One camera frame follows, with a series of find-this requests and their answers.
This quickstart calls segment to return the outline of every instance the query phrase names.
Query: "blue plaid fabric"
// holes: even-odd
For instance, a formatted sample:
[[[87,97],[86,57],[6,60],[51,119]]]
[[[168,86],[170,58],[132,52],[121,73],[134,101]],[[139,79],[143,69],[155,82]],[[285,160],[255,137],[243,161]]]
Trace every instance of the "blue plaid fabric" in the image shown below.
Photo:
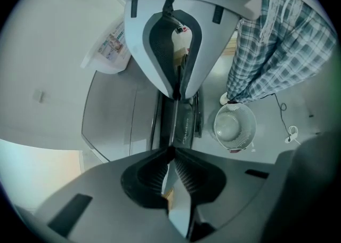
[[[254,101],[315,75],[336,41],[333,30],[301,0],[262,0],[257,20],[238,23],[228,98]]]

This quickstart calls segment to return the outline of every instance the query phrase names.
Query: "gray refrigerator door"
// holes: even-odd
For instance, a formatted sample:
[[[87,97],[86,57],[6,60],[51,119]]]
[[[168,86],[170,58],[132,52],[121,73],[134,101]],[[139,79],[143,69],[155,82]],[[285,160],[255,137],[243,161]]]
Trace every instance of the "gray refrigerator door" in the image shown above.
[[[133,58],[118,74],[96,72],[85,103],[82,137],[108,161],[150,150],[157,140],[158,102],[159,91]]]

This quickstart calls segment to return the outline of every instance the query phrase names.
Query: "white wall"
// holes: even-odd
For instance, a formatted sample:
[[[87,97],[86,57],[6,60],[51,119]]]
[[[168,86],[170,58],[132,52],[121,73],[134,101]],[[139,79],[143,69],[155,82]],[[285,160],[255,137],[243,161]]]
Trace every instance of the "white wall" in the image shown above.
[[[94,71],[80,64],[122,12],[117,0],[21,0],[0,37],[0,139],[83,150]],[[33,100],[36,89],[42,103]]]
[[[0,140],[0,180],[10,200],[31,212],[80,175],[79,152]]]

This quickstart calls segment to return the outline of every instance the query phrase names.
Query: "white cable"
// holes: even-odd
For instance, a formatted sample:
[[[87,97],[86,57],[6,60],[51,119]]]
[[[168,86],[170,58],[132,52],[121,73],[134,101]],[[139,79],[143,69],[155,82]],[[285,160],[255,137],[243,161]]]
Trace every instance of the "white cable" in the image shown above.
[[[296,140],[296,138],[298,137],[298,128],[297,126],[290,126],[288,128],[288,132],[290,134],[290,139],[294,140],[295,142],[297,142],[298,144],[301,144],[299,141]]]

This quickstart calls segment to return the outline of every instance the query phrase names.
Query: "white plastic basket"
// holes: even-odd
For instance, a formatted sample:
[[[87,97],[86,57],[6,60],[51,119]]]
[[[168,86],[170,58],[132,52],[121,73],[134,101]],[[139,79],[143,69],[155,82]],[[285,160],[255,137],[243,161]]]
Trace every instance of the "white plastic basket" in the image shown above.
[[[253,141],[257,122],[253,112],[244,104],[226,104],[218,111],[213,131],[226,149],[247,148]]]

